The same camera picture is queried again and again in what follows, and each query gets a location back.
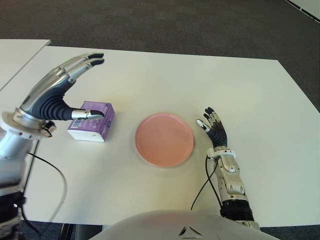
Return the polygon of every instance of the pink plate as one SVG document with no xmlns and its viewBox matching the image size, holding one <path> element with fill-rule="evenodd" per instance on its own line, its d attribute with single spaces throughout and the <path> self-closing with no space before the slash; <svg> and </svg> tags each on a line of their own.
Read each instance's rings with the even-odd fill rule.
<svg viewBox="0 0 320 240">
<path fill-rule="evenodd" d="M 145 118 L 135 132 L 140 155 L 158 167 L 173 167 L 192 152 L 194 137 L 188 124 L 170 113 L 155 113 Z"/>
</svg>

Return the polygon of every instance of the barcode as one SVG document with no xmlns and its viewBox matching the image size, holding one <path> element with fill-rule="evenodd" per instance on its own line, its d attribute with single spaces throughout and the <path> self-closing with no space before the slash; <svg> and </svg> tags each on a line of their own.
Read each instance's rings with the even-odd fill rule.
<svg viewBox="0 0 320 240">
<path fill-rule="evenodd" d="M 77 129 L 81 126 L 83 120 L 75 120 L 74 123 L 71 125 L 72 129 Z"/>
</svg>

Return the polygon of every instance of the robot finger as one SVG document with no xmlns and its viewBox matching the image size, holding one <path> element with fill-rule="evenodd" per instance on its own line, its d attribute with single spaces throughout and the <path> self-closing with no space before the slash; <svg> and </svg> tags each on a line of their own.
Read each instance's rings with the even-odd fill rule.
<svg viewBox="0 0 320 240">
<path fill-rule="evenodd" d="M 84 110 L 84 109 L 75 109 L 71 113 L 71 118 L 73 120 L 87 120 L 87 119 L 100 119 L 104 118 L 105 115 L 101 111 L 97 110 Z"/>
<path fill-rule="evenodd" d="M 87 53 L 87 54 L 83 54 L 83 55 L 79 55 L 79 56 L 75 56 L 71 59 L 69 59 L 68 61 L 62 63 L 59 68 L 62 70 L 65 70 L 66 72 L 69 71 L 70 69 L 72 69 L 73 67 L 88 61 L 90 59 L 96 59 L 96 58 L 102 58 L 104 56 L 103 53 Z"/>
<path fill-rule="evenodd" d="M 208 107 L 208 112 L 209 112 L 209 116 L 212 118 L 212 120 L 213 120 L 215 123 L 220 123 L 220 122 L 221 122 L 220 117 L 219 117 L 219 115 L 215 112 L 215 110 L 213 110 L 211 107 Z"/>
<path fill-rule="evenodd" d="M 105 60 L 103 58 L 91 58 L 84 62 L 78 63 L 77 65 L 74 65 L 71 69 L 67 71 L 67 74 L 70 76 L 71 79 L 76 80 L 79 76 L 84 74 L 93 66 L 100 65 L 104 61 Z"/>
<path fill-rule="evenodd" d="M 208 116 L 208 114 L 206 113 L 204 113 L 203 116 L 208 120 L 209 124 L 213 127 L 214 121 L 212 120 L 212 118 Z"/>
<path fill-rule="evenodd" d="M 205 124 L 201 119 L 197 119 L 196 121 L 196 124 L 202 128 L 206 133 L 209 132 L 211 130 L 211 128 Z"/>
</svg>

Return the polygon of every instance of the robotic arm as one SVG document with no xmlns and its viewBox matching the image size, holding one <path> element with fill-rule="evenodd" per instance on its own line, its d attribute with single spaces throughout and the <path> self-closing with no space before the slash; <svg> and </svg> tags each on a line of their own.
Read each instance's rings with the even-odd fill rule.
<svg viewBox="0 0 320 240">
<path fill-rule="evenodd" d="M 3 112 L 0 119 L 0 240 L 19 239 L 20 214 L 25 203 L 21 192 L 25 157 L 33 140 L 51 137 L 52 120 L 97 119 L 96 110 L 69 107 L 63 100 L 68 89 L 83 73 L 102 64 L 103 53 L 76 56 L 52 69 L 30 91 L 14 113 Z"/>
<path fill-rule="evenodd" d="M 245 187 L 240 178 L 240 168 L 235 160 L 236 154 L 228 148 L 225 128 L 218 114 L 211 107 L 205 109 L 205 112 L 204 117 L 211 127 L 200 119 L 197 119 L 196 123 L 212 141 L 213 148 L 207 150 L 207 157 L 217 164 L 215 174 L 222 202 L 220 214 L 222 217 L 259 230 L 260 227 L 254 220 Z"/>
</svg>

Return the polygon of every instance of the silver robot hand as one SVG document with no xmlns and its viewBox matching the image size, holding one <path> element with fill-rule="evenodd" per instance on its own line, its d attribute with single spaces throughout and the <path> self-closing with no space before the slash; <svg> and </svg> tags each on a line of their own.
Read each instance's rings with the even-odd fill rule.
<svg viewBox="0 0 320 240">
<path fill-rule="evenodd" d="M 64 95 L 83 73 L 102 64 L 103 53 L 90 53 L 73 57 L 52 69 L 30 91 L 20 109 L 40 120 L 97 119 L 104 114 L 97 110 L 69 107 Z"/>
</svg>

